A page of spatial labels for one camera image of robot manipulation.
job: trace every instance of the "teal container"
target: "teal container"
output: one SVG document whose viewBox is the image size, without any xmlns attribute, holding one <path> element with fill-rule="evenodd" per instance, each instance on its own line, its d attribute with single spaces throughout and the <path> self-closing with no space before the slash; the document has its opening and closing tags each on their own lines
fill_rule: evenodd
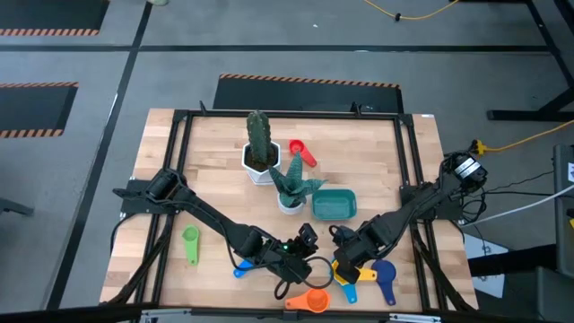
<svg viewBox="0 0 574 323">
<path fill-rule="evenodd" d="M 311 210 L 319 220 L 351 219 L 357 214 L 357 198 L 350 189 L 320 189 L 313 194 Z"/>
</svg>

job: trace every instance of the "potted cactus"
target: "potted cactus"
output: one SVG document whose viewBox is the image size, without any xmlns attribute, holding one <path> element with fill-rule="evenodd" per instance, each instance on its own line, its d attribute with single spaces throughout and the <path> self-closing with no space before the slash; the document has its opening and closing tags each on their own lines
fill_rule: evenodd
<svg viewBox="0 0 574 323">
<path fill-rule="evenodd" d="M 265 113 L 249 113 L 248 136 L 249 144 L 243 146 L 241 165 L 255 185 L 272 185 L 268 168 L 281 170 L 281 146 L 271 141 L 271 127 Z"/>
<path fill-rule="evenodd" d="M 283 175 L 278 170 L 270 167 L 269 173 L 275 186 L 277 187 L 277 202 L 279 208 L 285 214 L 298 214 L 303 210 L 307 203 L 306 196 L 317 192 L 317 190 L 326 182 L 322 179 L 303 180 L 303 162 L 299 152 L 287 170 L 287 175 Z"/>
</svg>

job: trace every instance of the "wooden tabletop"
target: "wooden tabletop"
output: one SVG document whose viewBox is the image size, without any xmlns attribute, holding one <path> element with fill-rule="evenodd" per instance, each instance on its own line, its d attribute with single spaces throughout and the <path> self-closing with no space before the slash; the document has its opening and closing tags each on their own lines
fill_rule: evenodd
<svg viewBox="0 0 574 323">
<path fill-rule="evenodd" d="M 161 167 L 172 115 L 173 109 L 150 111 L 135 162 L 136 178 L 151 179 Z M 442 160 L 436 122 L 432 115 L 415 115 L 413 118 L 424 178 L 434 180 Z M 275 187 L 255 186 L 241 167 L 241 147 L 248 141 L 245 122 L 244 118 L 193 119 L 185 170 L 188 185 L 205 202 L 236 223 L 259 226 L 281 240 L 294 238 L 303 223 L 310 223 L 319 237 L 317 254 L 332 258 L 335 244 L 327 228 L 334 222 L 316 220 L 309 204 L 302 214 L 282 214 L 277 206 Z M 401 175 L 391 121 L 270 118 L 270 123 L 272 139 L 282 147 L 283 172 L 292 159 L 288 150 L 289 139 L 298 138 L 305 142 L 318 162 L 315 168 L 304 166 L 304 178 L 327 179 L 323 188 L 349 188 L 355 193 L 357 215 L 344 225 L 358 228 L 375 214 L 400 207 L 398 188 Z M 172 163 L 174 169 L 183 123 L 178 133 Z M 414 179 L 406 128 L 403 134 L 409 174 Z M 150 215 L 140 214 L 126 221 L 117 231 L 100 296 L 102 301 L 115 296 L 140 265 L 150 220 Z M 184 252 L 181 233 L 189 224 L 200 230 L 198 266 L 189 265 Z M 447 221 L 435 221 L 434 231 L 443 271 L 465 300 L 477 307 L 460 232 Z M 385 303 L 380 289 L 373 282 L 357 283 L 358 301 L 349 304 L 341 287 L 333 282 L 327 288 L 332 296 L 330 309 L 420 311 L 413 246 L 408 230 L 387 260 L 397 270 L 393 282 L 396 306 L 390 307 Z M 309 280 L 314 284 L 325 282 L 328 278 L 326 266 L 321 262 L 312 266 Z M 145 301 L 151 299 L 155 270 L 154 265 L 148 276 Z M 273 296 L 279 282 L 277 276 L 261 269 L 237 279 L 232 272 L 223 237 L 191 214 L 179 214 L 170 242 L 161 305 L 251 309 L 283 307 L 283 301 L 277 301 Z M 426 274 L 431 304 L 437 307 L 428 268 Z M 293 284 L 287 296 L 293 297 L 307 290 L 304 284 Z"/>
</svg>

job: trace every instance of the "orange and black striped tape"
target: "orange and black striped tape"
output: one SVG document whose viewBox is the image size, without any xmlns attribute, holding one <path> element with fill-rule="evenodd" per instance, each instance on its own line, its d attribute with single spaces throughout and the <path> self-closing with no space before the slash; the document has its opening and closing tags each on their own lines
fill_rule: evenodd
<svg viewBox="0 0 574 323">
<path fill-rule="evenodd" d="M 64 129 L 1 130 L 0 138 L 61 136 Z"/>
<path fill-rule="evenodd" d="M 0 83 L 0 88 L 17 88 L 17 87 L 47 87 L 47 86 L 73 86 L 73 87 L 78 87 L 78 82 L 51 82 L 51 83 Z"/>
<path fill-rule="evenodd" d="M 219 76 L 219 78 L 220 79 L 297 82 L 297 83 L 321 83 L 321 84 L 377 86 L 377 87 L 387 87 L 387 88 L 400 89 L 400 86 L 398 84 L 392 84 L 392 83 L 341 81 L 341 80 L 314 79 L 314 78 L 306 78 L 306 77 L 261 76 L 261 75 L 247 75 L 247 74 L 221 74 Z"/>
<path fill-rule="evenodd" d="M 96 36 L 91 29 L 0 29 L 0 36 Z"/>
</svg>

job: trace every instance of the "cactus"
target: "cactus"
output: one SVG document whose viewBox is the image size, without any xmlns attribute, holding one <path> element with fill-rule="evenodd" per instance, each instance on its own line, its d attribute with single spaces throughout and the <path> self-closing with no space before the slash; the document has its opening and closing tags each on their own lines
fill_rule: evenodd
<svg viewBox="0 0 574 323">
<path fill-rule="evenodd" d="M 265 113 L 256 110 L 248 115 L 249 147 L 254 162 L 268 165 L 267 160 L 272 153 L 271 127 Z"/>
<path fill-rule="evenodd" d="M 287 175 L 283 175 L 273 167 L 269 167 L 269 173 L 277 191 L 279 191 L 279 200 L 286 207 L 295 207 L 301 203 L 307 203 L 306 196 L 317 192 L 321 185 L 326 182 L 322 179 L 302 179 L 303 161 L 299 152 L 295 154 L 295 158 L 287 170 Z"/>
</svg>

